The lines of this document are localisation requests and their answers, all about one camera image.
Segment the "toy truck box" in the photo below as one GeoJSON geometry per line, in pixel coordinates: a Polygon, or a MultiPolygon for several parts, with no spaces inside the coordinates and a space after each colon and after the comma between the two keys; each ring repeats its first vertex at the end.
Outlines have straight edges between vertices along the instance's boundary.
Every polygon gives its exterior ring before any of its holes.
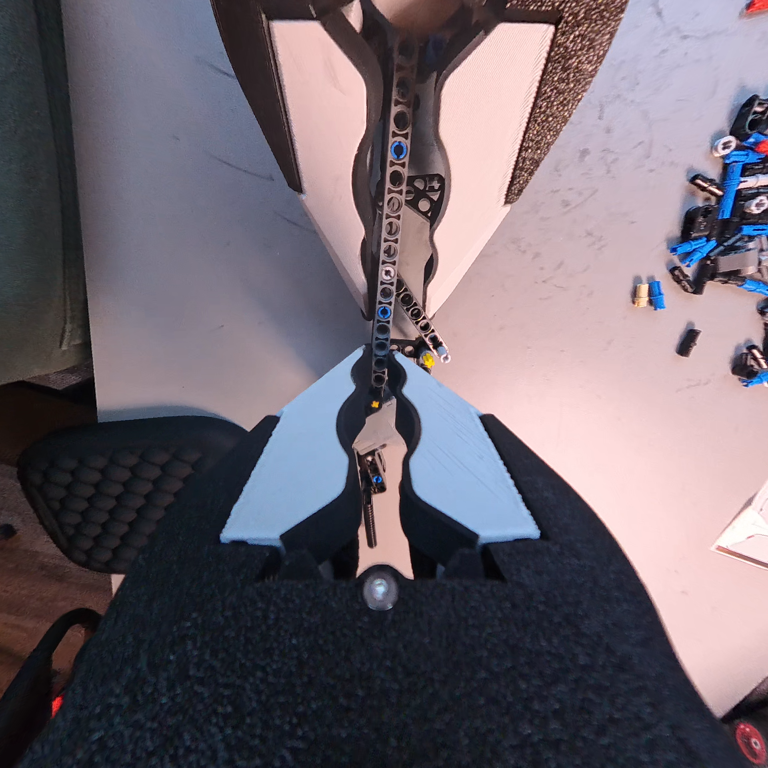
{"type": "Polygon", "coordinates": [[[725,725],[751,766],[768,766],[768,707],[725,717],[725,725]]]}

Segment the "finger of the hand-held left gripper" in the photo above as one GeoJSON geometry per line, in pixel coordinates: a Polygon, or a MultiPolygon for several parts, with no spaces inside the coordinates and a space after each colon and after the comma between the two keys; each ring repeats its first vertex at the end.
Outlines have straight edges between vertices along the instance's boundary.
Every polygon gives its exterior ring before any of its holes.
{"type": "Polygon", "coordinates": [[[303,206],[368,312],[362,245],[373,242],[368,160],[381,115],[380,61],[345,14],[274,19],[271,35],[303,206]]]}
{"type": "Polygon", "coordinates": [[[510,209],[507,190],[554,34],[552,22],[498,22],[437,82],[437,136],[448,175],[432,230],[430,313],[446,302],[510,209]]]}

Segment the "pile of small building pieces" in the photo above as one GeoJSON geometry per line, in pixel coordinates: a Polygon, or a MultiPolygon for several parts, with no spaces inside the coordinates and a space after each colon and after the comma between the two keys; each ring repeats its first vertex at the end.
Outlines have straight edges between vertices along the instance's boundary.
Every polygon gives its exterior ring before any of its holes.
{"type": "Polygon", "coordinates": [[[690,294],[723,282],[762,297],[757,305],[768,328],[768,100],[747,97],[729,133],[713,143],[723,162],[720,178],[695,173],[689,183],[707,201],[684,216],[681,240],[669,247],[674,281],[690,294]]]}

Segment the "white sticker sheet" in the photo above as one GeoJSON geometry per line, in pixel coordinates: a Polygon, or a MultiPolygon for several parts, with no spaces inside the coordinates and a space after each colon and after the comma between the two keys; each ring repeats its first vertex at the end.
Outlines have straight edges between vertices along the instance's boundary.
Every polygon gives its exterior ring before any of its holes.
{"type": "Polygon", "coordinates": [[[713,551],[762,569],[768,567],[768,483],[723,530],[713,551]]]}

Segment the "grey desk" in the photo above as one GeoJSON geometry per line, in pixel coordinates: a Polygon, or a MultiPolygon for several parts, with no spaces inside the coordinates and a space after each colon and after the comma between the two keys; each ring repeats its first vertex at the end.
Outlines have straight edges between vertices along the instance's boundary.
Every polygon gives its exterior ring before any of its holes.
{"type": "MultiPolygon", "coordinates": [[[[254,426],[370,336],[209,1],[64,1],[100,414],[254,426]]],[[[712,549],[767,479],[757,297],[669,279],[712,141],[767,92],[767,14],[630,1],[572,121],[437,313],[437,374],[596,509],[720,714],[767,676],[767,570],[712,549]],[[660,279],[666,308],[635,307],[660,279]],[[690,357],[686,328],[702,330],[690,357]]]]}

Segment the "grey and black brick chassis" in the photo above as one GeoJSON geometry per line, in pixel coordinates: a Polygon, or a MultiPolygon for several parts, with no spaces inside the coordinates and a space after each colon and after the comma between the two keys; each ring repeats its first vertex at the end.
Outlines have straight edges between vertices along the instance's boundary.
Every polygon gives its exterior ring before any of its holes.
{"type": "Polygon", "coordinates": [[[422,370],[432,372],[437,361],[448,362],[451,354],[435,328],[422,294],[415,292],[417,278],[406,276],[407,256],[419,247],[428,248],[433,209],[441,208],[445,177],[440,173],[412,175],[411,160],[415,134],[415,112],[420,43],[414,32],[393,29],[391,92],[383,115],[381,164],[375,203],[378,208],[375,234],[375,269],[370,273],[372,312],[372,387],[367,403],[367,424],[357,437],[363,525],[367,544],[376,548],[376,494],[388,491],[385,448],[394,442],[396,400],[391,388],[388,356],[399,351],[422,370]]]}

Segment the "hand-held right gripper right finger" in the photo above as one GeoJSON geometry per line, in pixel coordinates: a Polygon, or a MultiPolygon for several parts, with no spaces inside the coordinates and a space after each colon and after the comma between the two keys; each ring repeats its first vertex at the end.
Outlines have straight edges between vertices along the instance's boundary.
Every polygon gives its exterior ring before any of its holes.
{"type": "Polygon", "coordinates": [[[407,445],[399,512],[414,548],[450,559],[458,549],[541,536],[482,413],[404,354],[398,431],[407,445]]]}

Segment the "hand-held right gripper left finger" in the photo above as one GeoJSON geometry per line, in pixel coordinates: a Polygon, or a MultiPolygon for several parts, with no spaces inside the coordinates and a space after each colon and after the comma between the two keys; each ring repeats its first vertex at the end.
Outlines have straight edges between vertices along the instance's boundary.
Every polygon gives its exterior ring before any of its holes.
{"type": "Polygon", "coordinates": [[[354,442],[367,421],[368,351],[357,349],[290,401],[223,527],[223,541],[308,549],[326,561],[359,538],[354,442]]]}

